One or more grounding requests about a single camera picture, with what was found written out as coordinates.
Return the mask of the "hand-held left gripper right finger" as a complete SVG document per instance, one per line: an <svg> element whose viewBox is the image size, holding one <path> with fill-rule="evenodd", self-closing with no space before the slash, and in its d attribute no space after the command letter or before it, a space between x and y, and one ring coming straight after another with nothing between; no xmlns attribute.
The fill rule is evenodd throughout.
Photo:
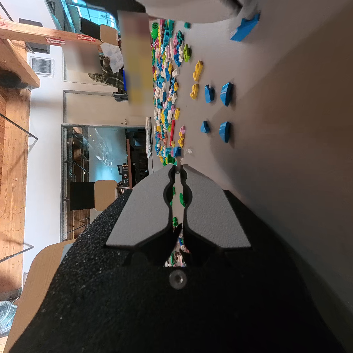
<svg viewBox="0 0 353 353"><path fill-rule="evenodd" d="M183 165L185 186L191 192L184 224L191 233L221 249L248 249L251 244L221 186Z"/></svg>

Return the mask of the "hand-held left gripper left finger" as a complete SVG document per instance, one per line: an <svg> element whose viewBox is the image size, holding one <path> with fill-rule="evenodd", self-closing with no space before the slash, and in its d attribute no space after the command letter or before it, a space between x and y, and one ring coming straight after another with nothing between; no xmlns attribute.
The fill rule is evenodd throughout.
<svg viewBox="0 0 353 353"><path fill-rule="evenodd" d="M175 183L175 165L163 166L139 182L118 217L106 246L137 249L152 241L167 244L172 239L170 201Z"/></svg>

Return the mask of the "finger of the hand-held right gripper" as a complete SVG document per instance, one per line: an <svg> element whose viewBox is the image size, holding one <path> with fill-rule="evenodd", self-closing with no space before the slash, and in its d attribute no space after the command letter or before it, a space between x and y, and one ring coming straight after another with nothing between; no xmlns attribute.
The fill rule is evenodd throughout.
<svg viewBox="0 0 353 353"><path fill-rule="evenodd" d="M236 17L244 1L238 0L138 0L149 16L192 24L215 23Z"/></svg>

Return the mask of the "pink blue white lego assembly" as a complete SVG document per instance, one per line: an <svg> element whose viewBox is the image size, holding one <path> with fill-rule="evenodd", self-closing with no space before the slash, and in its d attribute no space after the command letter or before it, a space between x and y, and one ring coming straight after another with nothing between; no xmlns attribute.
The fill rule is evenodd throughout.
<svg viewBox="0 0 353 353"><path fill-rule="evenodd" d="M179 174L181 171L181 165L182 165L182 148L174 147L172 150L171 156L174 159L173 165L175 166L175 172L176 174Z"/></svg>

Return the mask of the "pile of mixed lego bricks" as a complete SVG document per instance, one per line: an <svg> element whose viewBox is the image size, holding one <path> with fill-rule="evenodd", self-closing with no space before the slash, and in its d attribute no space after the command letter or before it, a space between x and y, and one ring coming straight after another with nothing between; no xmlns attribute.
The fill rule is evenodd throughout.
<svg viewBox="0 0 353 353"><path fill-rule="evenodd" d="M178 82L175 81L175 76L172 73L175 71L169 70L169 66L173 65L175 59L171 58L173 56L179 56L179 51L176 54L172 53L170 48L170 21L165 24L165 20L160 20L160 24L157 29L157 37L153 41L151 47L156 49L152 50L152 66L154 70L154 136L160 137L156 140L157 144L155 145L155 150L158 156L162 159L162 167L166 165L173 165L174 159L171 156L172 150L174 147L179 147L178 141L173 141L172 146L170 146L170 130L171 122L174 119L175 109L173 101L176 100L176 91L178 90ZM178 174L180 179L183 178L183 164L181 165L181 171ZM188 273L188 270L191 270L192 267L186 267L186 261L189 262L189 265L192 263L192 253L188 249L186 235L188 233L187 227L185 226L184 216L181 223L178 223L177 226L174 226L174 211L172 205L172 223L173 223L173 232L172 239L167 244L157 244L156 241L152 241L148 245L142 246L140 249L146 253L148 262L151 265L157 264L167 251L171 250L171 253L168 259L165 261L166 265L161 270L166 271L170 275L181 275L184 276Z"/></svg>

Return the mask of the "glass door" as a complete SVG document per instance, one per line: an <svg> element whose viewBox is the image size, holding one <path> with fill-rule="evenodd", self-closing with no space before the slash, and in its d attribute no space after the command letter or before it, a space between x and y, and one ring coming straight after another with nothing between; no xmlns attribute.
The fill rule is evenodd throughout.
<svg viewBox="0 0 353 353"><path fill-rule="evenodd" d="M62 127L60 240L73 240L102 213L95 210L94 183L117 182L116 198L153 170L141 126Z"/></svg>

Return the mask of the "black metal rod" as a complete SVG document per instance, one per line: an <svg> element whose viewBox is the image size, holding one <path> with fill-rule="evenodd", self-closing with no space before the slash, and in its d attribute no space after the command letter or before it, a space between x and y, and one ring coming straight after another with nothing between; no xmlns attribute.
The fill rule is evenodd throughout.
<svg viewBox="0 0 353 353"><path fill-rule="evenodd" d="M15 123L14 121L12 121L11 119L9 119L8 117L6 117L3 114L0 114L0 116L5 119L7 122L9 122L10 124L12 124L13 126L17 127L18 129L20 129L22 132L24 132L28 137L32 137L35 140L38 140L38 137L36 137L35 135L33 135L32 133L30 133L28 130L24 129L23 127L21 127L20 125L18 125L17 123Z"/></svg>
<svg viewBox="0 0 353 353"><path fill-rule="evenodd" d="M18 251L18 252L14 253L14 254L11 254L11 255L8 255L8 256L2 258L2 259L0 260L0 263L5 262L5 261L7 261L7 260L10 260L10 259L12 259L12 258L14 258L14 257L16 257L16 256L18 256L18 255L20 255L20 254L23 254L23 253L25 253L25 252L27 252L27 251L30 251L30 250L34 249L34 246L31 245L31 244L28 244L28 243L24 243L24 246L26 246L25 249L23 249L23 250L21 250L21 251Z"/></svg>

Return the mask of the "wooden timber beam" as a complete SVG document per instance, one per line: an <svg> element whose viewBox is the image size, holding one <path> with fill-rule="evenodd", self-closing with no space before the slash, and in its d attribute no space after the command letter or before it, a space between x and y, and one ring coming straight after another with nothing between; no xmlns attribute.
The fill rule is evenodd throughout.
<svg viewBox="0 0 353 353"><path fill-rule="evenodd" d="M12 22L10 20L0 20L1 39L33 42L60 46L66 42L75 42L100 46L101 41L88 35L60 31L56 29L44 28L40 26Z"/></svg>

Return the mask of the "clear plastic bottle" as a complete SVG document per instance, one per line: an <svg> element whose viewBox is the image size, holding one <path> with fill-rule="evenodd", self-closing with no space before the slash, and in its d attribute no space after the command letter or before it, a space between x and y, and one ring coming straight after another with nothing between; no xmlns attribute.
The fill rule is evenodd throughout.
<svg viewBox="0 0 353 353"><path fill-rule="evenodd" d="M17 305L10 301L0 301L0 337L9 335Z"/></svg>

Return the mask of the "wooden timber post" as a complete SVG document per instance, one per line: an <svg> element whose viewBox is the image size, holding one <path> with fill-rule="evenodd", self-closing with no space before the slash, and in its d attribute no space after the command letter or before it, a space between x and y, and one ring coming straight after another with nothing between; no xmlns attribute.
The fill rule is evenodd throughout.
<svg viewBox="0 0 353 353"><path fill-rule="evenodd" d="M21 79L35 79L39 84L39 78L31 71L26 59L24 42L1 39L1 71L14 72ZM29 131L30 99L31 90L28 88L1 87L1 114ZM29 139L26 132L1 116L1 260L27 247L24 227ZM17 254L1 262L1 300L14 299L22 293L23 255Z"/></svg>

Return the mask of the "white wall vent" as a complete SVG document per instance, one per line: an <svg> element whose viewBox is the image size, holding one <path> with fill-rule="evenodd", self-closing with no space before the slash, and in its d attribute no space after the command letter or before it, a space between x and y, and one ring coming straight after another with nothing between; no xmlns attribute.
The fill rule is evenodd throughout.
<svg viewBox="0 0 353 353"><path fill-rule="evenodd" d="M51 58L40 58L30 56L29 65L33 72L38 76L54 77L55 76L55 63Z"/></svg>

